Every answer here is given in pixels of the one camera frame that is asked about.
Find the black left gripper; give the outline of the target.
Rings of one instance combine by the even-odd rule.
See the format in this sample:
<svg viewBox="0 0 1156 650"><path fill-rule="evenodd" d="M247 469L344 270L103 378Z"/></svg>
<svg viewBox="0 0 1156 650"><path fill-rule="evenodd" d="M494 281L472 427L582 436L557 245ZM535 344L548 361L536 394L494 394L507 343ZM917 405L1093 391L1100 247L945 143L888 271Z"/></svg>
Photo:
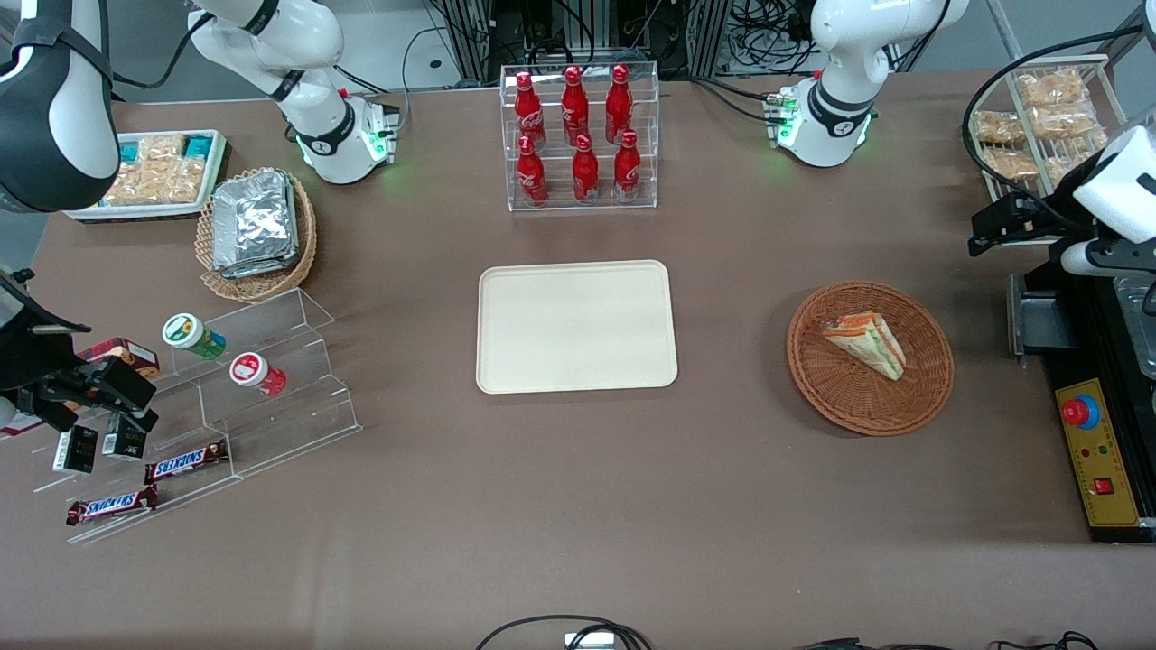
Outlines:
<svg viewBox="0 0 1156 650"><path fill-rule="evenodd" d="M971 217L971 228L970 256L1045 237L1082 242L1085 210L1069 192L1055 192L1038 200L1025 192L1011 192L980 209L980 217Z"/></svg>

